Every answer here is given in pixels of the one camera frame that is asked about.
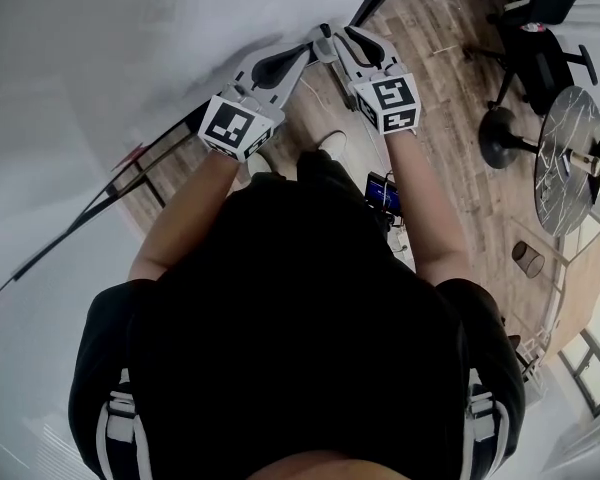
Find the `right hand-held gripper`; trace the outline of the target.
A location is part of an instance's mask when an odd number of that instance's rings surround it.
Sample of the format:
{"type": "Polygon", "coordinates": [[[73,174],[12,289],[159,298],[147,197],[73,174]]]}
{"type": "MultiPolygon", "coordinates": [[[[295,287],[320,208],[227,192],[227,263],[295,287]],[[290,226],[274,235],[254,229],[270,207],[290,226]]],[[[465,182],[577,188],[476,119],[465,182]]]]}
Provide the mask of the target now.
{"type": "Polygon", "coordinates": [[[398,63],[394,45],[359,27],[347,26],[344,31],[368,61],[363,63],[341,35],[334,36],[334,46],[351,81],[349,88],[359,111],[380,135],[415,130],[421,100],[414,76],[398,63]],[[373,66],[381,71],[373,73],[373,66]]]}

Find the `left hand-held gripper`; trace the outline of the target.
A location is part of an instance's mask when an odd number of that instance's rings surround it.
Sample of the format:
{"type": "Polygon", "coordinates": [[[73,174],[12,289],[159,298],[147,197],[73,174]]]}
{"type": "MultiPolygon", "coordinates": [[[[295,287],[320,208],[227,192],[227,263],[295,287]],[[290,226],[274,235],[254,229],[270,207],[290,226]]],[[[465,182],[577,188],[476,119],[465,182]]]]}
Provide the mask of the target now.
{"type": "Polygon", "coordinates": [[[282,107],[309,58],[309,47],[302,43],[274,44],[248,54],[236,68],[235,82],[209,101],[198,137],[208,148],[246,162],[284,121],[282,107]]]}

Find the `person's left forearm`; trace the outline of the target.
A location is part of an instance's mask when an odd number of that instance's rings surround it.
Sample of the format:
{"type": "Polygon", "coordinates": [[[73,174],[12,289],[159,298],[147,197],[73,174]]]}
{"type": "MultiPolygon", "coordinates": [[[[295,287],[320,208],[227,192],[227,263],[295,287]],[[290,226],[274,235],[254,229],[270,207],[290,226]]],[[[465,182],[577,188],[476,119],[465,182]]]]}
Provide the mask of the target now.
{"type": "Polygon", "coordinates": [[[209,233],[240,163],[212,151],[163,208],[147,233],[128,279],[157,280],[209,233]]]}

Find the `person's right forearm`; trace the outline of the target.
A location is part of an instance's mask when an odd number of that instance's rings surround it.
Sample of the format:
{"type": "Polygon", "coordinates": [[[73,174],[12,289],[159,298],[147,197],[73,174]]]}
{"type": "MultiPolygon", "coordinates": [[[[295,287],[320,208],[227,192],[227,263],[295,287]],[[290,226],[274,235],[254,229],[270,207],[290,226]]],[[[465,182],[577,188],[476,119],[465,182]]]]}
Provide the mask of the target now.
{"type": "Polygon", "coordinates": [[[409,130],[385,137],[418,276],[437,286],[472,278],[467,242],[435,170],[409,130]]]}

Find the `white plastic cup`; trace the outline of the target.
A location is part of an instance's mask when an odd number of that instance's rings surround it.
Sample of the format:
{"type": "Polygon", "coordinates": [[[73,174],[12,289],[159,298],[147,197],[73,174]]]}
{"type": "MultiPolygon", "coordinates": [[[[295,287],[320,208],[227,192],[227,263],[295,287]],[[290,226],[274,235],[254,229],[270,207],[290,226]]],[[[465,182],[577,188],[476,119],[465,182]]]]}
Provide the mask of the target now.
{"type": "Polygon", "coordinates": [[[314,28],[308,38],[318,61],[323,64],[332,64],[338,59],[333,43],[333,34],[330,30],[323,31],[320,28],[314,28]]]}

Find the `white shoe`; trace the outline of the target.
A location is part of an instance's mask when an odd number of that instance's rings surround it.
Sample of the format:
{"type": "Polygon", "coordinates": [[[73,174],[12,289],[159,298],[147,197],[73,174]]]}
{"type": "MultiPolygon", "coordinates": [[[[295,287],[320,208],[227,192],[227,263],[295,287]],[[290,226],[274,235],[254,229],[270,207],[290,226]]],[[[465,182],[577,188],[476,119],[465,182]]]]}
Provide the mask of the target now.
{"type": "Polygon", "coordinates": [[[318,150],[325,152],[332,160],[338,160],[347,145],[347,135],[343,131],[334,131],[326,136],[319,144],[318,150]]]}
{"type": "Polygon", "coordinates": [[[271,173],[272,168],[269,162],[259,153],[253,153],[247,159],[247,169],[251,177],[259,173],[271,173]]]}

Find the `person's dark trousers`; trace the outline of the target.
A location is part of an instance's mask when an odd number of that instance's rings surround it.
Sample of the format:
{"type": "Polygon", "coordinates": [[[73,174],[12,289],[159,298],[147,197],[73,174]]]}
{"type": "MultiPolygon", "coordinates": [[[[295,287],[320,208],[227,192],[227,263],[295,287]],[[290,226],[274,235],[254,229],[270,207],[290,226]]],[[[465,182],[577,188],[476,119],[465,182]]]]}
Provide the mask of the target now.
{"type": "Polygon", "coordinates": [[[356,196],[362,195],[342,164],[324,150],[302,152],[296,168],[300,183],[333,186],[356,196]]]}

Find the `black device with blue screen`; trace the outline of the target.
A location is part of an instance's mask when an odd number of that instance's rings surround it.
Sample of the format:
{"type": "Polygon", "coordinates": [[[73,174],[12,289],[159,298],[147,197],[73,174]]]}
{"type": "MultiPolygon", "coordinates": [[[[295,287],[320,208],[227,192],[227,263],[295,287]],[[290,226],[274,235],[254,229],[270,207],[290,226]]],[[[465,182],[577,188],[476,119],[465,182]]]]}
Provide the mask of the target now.
{"type": "Polygon", "coordinates": [[[396,220],[402,219],[397,186],[389,179],[389,174],[381,176],[369,172],[364,198],[383,231],[389,232],[396,226],[396,220]]]}

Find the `black office chair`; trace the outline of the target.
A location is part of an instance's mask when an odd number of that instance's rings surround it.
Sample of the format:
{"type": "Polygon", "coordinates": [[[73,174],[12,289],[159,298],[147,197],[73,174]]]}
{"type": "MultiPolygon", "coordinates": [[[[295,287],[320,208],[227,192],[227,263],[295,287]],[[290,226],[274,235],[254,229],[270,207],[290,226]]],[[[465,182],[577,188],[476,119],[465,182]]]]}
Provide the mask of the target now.
{"type": "Polygon", "coordinates": [[[522,100],[538,115],[546,114],[560,92],[574,85],[572,64],[584,66],[591,83],[599,83],[586,47],[581,45],[578,54],[567,53],[549,29],[566,19],[575,2],[528,0],[499,15],[487,17],[487,21],[496,27],[504,46],[501,54],[484,49],[478,51],[496,60],[504,69],[497,99],[487,103],[490,110],[502,105],[514,78],[520,80],[524,89],[522,100]]]}

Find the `round black marble table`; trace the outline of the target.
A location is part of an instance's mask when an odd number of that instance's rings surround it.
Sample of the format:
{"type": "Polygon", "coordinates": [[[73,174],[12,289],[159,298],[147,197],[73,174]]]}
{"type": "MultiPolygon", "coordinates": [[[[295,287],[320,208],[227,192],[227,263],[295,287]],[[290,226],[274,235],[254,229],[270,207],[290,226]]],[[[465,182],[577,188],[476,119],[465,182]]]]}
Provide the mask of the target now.
{"type": "Polygon", "coordinates": [[[484,161],[494,169],[508,167],[521,152],[534,157],[533,193],[537,218],[553,237],[576,230],[600,193],[600,177],[572,166],[566,176],[560,157],[571,151],[600,157],[600,112],[579,86],[564,89],[544,117],[535,144],[513,133],[515,115],[507,108],[488,111],[478,139],[484,161]]]}

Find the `beige cylindrical object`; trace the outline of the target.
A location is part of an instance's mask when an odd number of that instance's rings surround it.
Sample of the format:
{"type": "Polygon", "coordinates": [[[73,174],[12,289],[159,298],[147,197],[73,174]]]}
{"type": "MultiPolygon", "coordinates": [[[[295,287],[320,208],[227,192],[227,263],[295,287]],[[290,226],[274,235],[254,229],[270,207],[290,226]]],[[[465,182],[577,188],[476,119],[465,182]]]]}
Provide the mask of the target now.
{"type": "Polygon", "coordinates": [[[600,157],[571,151],[568,155],[569,163],[585,172],[587,175],[600,177],[600,157]]]}

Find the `person's black shirt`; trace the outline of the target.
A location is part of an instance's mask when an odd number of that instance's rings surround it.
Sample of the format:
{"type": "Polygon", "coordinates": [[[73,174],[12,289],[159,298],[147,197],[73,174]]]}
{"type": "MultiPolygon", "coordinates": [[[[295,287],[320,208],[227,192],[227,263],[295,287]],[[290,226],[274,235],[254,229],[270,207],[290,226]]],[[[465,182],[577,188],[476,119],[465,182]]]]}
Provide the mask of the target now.
{"type": "Polygon", "coordinates": [[[494,299],[466,279],[432,285],[391,252],[361,202],[274,179],[226,201],[205,241],[156,280],[93,300],[69,424],[102,470],[98,419],[122,375],[154,480],[245,480],[331,450],[411,480],[459,480],[469,377],[517,448],[523,381],[494,299]]]}

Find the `black mesh waste bin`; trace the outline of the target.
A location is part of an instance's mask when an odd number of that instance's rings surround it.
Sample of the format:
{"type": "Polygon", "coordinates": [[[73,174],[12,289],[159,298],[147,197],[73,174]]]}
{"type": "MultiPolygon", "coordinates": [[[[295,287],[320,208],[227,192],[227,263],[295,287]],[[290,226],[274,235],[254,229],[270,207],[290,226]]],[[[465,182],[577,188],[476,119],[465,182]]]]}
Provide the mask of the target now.
{"type": "Polygon", "coordinates": [[[524,241],[515,244],[511,257],[529,279],[538,276],[545,265],[545,257],[524,241]]]}

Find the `wooden table with white frame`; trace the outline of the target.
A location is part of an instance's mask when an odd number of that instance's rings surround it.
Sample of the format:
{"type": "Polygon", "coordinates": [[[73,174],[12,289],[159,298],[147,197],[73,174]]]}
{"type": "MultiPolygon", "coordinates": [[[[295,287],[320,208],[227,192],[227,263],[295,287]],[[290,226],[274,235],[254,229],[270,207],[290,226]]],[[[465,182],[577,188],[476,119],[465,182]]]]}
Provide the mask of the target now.
{"type": "Polygon", "coordinates": [[[509,219],[522,231],[522,239],[545,257],[540,278],[550,289],[543,321],[533,335],[539,363],[553,359],[589,324],[600,295],[600,218],[588,217],[586,225],[595,223],[596,233],[585,243],[577,242],[575,252],[564,253],[522,222],[509,219]]]}

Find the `dark window frame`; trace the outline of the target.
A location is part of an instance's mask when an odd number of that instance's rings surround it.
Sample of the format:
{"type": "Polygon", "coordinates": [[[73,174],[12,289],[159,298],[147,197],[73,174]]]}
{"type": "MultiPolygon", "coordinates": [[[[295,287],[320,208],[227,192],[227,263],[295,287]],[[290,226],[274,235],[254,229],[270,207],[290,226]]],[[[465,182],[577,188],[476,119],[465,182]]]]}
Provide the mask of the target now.
{"type": "Polygon", "coordinates": [[[559,353],[571,378],[580,390],[592,416],[600,416],[600,343],[582,330],[559,353]]]}

